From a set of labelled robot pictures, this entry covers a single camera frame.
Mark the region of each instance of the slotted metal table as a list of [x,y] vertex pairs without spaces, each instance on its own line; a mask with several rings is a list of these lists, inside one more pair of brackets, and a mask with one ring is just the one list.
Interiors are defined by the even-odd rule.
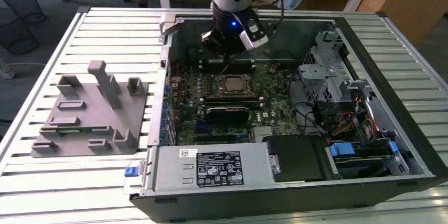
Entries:
[[[145,158],[154,103],[164,14],[204,14],[202,9],[90,8],[76,14],[46,67],[0,144],[0,222],[153,223],[129,203],[138,177],[126,180],[124,168]],[[277,15],[261,11],[260,15]],[[448,86],[386,17],[373,13],[286,12],[290,16],[342,16],[364,44],[440,157],[448,163]],[[137,153],[118,156],[32,158],[30,146],[58,95],[60,75],[86,73],[90,60],[104,60],[117,81],[149,82]],[[362,73],[350,58],[358,75]],[[234,218],[197,223],[448,223],[448,183],[408,193],[374,207]]]

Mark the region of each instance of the cpu socket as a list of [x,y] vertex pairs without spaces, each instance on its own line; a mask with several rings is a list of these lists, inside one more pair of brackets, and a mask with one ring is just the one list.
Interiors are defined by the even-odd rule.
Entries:
[[220,97],[252,97],[250,77],[246,74],[221,74],[217,78]]

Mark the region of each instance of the power supply label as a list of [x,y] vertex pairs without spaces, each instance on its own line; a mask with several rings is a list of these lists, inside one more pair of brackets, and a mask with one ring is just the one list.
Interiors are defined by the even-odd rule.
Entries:
[[198,187],[244,185],[240,152],[196,154]]

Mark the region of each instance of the blue latch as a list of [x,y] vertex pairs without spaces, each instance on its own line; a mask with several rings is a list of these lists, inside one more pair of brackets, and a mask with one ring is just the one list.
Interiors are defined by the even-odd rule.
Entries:
[[329,152],[332,156],[354,155],[354,149],[350,143],[333,143],[329,147]]
[[138,166],[129,166],[124,169],[124,176],[126,178],[129,177],[137,177],[138,176]]
[[398,147],[397,144],[394,142],[389,142],[389,147],[393,153],[398,152]]

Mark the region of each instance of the mesh trash can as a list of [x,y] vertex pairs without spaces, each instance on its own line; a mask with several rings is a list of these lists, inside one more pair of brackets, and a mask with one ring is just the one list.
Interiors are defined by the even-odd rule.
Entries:
[[37,24],[45,19],[42,9],[37,0],[4,0],[10,9],[20,11],[20,15],[26,24]]
[[0,45],[13,55],[32,51],[37,40],[14,9],[0,9]]

